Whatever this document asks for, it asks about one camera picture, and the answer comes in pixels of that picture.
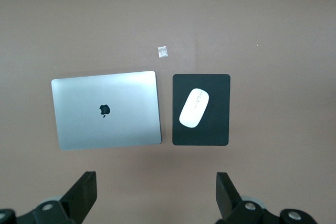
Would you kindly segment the grey closed laptop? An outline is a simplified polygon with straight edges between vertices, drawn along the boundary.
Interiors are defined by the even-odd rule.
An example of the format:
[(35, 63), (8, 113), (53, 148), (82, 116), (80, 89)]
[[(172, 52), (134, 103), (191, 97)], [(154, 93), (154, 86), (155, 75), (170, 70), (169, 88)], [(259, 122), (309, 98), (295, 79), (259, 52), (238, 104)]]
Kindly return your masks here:
[(51, 81), (61, 150), (160, 144), (154, 71)]

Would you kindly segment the black mouse pad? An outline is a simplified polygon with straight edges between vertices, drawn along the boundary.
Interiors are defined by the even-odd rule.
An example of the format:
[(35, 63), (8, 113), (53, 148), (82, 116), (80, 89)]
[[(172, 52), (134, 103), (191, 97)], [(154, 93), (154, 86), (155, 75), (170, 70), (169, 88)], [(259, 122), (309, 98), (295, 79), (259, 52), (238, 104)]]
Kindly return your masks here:
[[(199, 88), (209, 94), (205, 113), (195, 128), (179, 122), (181, 110), (189, 93)], [(225, 146), (229, 142), (230, 75), (175, 74), (173, 76), (174, 145)]]

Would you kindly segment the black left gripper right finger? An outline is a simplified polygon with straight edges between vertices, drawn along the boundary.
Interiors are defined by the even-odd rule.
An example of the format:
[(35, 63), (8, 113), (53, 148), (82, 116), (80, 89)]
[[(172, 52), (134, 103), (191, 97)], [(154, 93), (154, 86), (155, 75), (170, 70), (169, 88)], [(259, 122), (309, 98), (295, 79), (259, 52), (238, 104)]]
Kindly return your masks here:
[(243, 200), (225, 172), (216, 174), (216, 202), (222, 217), (216, 224), (281, 224), (280, 217), (260, 204)]

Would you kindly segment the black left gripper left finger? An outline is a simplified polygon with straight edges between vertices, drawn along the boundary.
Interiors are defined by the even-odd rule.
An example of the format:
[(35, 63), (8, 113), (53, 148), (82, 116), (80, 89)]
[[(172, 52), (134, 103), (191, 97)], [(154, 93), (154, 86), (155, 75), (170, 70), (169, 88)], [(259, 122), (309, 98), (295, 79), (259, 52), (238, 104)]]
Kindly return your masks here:
[(85, 172), (60, 200), (38, 205), (17, 224), (82, 224), (96, 200), (96, 172)]

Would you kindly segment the white computer mouse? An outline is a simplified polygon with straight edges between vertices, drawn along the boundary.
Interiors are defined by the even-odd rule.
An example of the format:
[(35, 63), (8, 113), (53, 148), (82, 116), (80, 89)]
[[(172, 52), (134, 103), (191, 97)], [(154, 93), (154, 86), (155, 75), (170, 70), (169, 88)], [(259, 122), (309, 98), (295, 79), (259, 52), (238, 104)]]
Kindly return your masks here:
[(189, 128), (195, 128), (200, 123), (209, 102), (209, 94), (202, 89), (193, 89), (181, 110), (179, 122)]

